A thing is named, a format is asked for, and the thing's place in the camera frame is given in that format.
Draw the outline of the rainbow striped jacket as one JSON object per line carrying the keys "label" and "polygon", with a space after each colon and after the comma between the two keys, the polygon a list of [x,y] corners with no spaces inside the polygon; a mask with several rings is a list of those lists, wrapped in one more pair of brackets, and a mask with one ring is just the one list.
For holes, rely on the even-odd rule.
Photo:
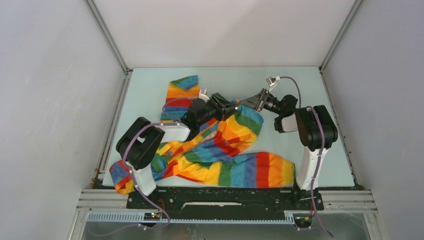
{"label": "rainbow striped jacket", "polygon": [[263,117],[241,106],[225,121],[211,119],[187,141],[161,142],[153,151],[148,180],[179,177],[195,183],[240,188],[278,188],[295,180],[295,165],[266,151],[247,153]]}

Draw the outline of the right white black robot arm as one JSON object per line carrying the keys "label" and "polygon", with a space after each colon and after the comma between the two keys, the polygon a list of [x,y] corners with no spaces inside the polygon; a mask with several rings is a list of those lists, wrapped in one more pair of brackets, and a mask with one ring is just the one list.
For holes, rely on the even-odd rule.
{"label": "right white black robot arm", "polygon": [[324,157],[339,134],[324,105],[298,107],[299,102],[290,94],[279,100],[263,88],[239,103],[257,112],[265,109],[276,114],[274,129],[280,134],[298,132],[303,145],[303,157],[290,201],[295,208],[304,209],[318,195],[316,188]]}

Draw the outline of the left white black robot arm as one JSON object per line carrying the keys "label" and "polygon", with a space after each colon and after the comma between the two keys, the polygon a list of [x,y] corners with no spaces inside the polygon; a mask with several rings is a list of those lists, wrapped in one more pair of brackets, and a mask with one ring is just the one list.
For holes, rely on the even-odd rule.
{"label": "left white black robot arm", "polygon": [[119,194],[140,192],[138,201],[145,208],[153,208],[158,202],[158,194],[154,192],[157,183],[151,163],[160,144],[191,140],[208,121],[225,121],[239,109],[238,103],[217,94],[208,97],[201,93],[198,97],[187,97],[186,100],[189,105],[181,117],[171,114],[171,109],[164,105],[162,113],[171,122],[151,122],[145,117],[139,117],[116,144],[121,160],[109,170],[115,190]]}

